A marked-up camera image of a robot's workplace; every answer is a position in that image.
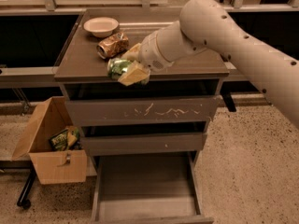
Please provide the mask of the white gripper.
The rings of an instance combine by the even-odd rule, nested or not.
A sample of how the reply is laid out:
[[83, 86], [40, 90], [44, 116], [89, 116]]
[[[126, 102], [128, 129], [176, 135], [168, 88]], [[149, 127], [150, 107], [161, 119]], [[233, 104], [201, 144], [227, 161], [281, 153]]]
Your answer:
[[122, 85], [146, 84], [150, 78], [150, 70], [160, 72], [173, 65], [159, 51], [157, 34], [158, 32], [154, 32], [147, 35], [141, 44], [135, 44], [122, 54], [123, 59], [133, 62], [118, 79]]

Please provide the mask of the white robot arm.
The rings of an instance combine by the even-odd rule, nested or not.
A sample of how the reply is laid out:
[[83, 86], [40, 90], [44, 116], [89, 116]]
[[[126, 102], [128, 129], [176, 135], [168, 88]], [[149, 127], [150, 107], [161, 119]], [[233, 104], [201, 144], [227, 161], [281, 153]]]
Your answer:
[[123, 54], [153, 71], [212, 49], [291, 123], [299, 127], [299, 62], [242, 30], [214, 0], [190, 0], [171, 25], [146, 36]]

